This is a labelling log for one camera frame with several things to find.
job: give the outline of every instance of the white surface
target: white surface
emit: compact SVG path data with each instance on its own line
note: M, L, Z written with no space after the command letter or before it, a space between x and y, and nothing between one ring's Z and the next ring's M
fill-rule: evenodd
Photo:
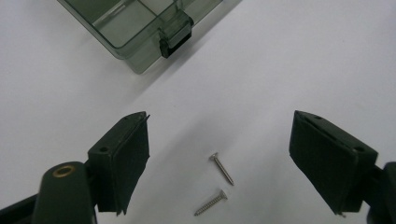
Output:
M99 223L365 223L366 205L334 216L294 165L291 122L318 114L376 149L378 166L396 161L395 19L390 0L243 1L139 76L58 2L0 1L0 207L145 110L147 169L128 214ZM194 217L219 189L229 200Z

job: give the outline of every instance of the screw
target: screw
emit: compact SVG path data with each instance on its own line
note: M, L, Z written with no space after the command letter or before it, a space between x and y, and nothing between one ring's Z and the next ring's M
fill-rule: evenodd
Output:
M195 216L199 216L201 215L204 211L206 211L207 209L209 209L210 207L212 207L213 205L215 205L216 203L218 203L219 201L221 201L221 199L225 199L227 200L227 195L225 195L224 191L221 190L220 194L218 197L214 198L212 201L206 203L204 206L202 206L200 209L198 209L198 211L195 212Z
M218 165L219 169L221 170L221 172L224 174L225 178L228 180L228 182L230 182L231 185L233 185L233 179L230 177L230 175L227 173L227 171L224 169L224 166L221 164L221 162L219 161L219 157L218 157L219 153L216 152L215 154L211 155L209 157L210 160L215 161L215 163Z

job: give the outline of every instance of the transparent plastic case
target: transparent plastic case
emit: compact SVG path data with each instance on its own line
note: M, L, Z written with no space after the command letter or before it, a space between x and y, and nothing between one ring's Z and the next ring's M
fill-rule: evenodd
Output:
M141 74L169 57L221 0L58 0L116 58Z

